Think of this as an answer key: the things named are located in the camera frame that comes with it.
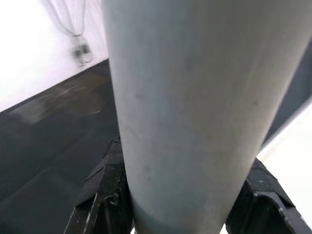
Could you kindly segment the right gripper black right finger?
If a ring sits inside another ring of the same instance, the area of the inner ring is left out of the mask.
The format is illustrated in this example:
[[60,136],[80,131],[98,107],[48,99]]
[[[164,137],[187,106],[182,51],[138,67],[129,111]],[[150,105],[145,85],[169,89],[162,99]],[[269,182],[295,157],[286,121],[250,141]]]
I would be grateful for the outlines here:
[[278,180],[255,159],[225,222],[230,234],[310,234]]

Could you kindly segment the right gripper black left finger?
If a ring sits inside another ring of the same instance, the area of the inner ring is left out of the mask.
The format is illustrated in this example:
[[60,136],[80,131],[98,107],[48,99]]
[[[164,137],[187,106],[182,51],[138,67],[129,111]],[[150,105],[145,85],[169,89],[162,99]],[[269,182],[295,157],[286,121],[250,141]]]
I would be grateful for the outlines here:
[[109,143],[86,178],[65,228],[66,234],[129,234],[133,209],[121,140]]

